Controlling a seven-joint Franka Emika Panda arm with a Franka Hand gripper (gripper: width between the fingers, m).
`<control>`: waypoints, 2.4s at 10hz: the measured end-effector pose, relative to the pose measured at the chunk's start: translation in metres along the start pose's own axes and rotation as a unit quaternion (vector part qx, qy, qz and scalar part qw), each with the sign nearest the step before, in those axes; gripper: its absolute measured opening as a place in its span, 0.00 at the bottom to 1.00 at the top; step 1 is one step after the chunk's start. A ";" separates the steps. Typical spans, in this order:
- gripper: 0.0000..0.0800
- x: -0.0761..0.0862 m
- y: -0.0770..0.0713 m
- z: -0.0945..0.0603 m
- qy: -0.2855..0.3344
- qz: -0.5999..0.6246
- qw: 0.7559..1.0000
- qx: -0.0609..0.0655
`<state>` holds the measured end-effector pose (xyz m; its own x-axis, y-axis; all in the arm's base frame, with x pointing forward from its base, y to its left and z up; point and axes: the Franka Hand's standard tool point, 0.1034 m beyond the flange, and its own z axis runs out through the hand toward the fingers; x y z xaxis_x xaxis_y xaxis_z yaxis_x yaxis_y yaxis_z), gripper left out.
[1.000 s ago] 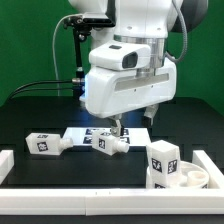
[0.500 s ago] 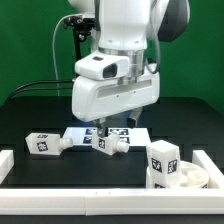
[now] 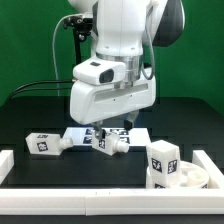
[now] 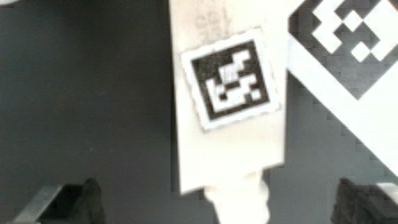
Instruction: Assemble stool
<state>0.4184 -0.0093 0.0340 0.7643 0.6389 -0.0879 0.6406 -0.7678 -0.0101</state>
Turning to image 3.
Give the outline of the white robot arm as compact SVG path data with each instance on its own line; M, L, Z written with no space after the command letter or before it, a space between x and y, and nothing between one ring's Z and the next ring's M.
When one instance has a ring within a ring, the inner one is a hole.
M90 19L91 57L73 69L71 117L91 124L103 139L105 119L126 114L127 129L138 111L156 97L155 67L146 68L143 47L166 47L182 34L185 14L181 0L68 0Z

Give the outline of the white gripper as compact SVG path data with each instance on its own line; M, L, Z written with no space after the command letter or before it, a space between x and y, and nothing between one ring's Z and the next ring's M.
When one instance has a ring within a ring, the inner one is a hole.
M93 86L81 81L73 84L70 97L70 115L79 124L92 123L95 137L105 138L102 120L129 113L124 128L131 130L139 109L152 106L156 98L156 80L144 77L125 89L115 89L113 84Z

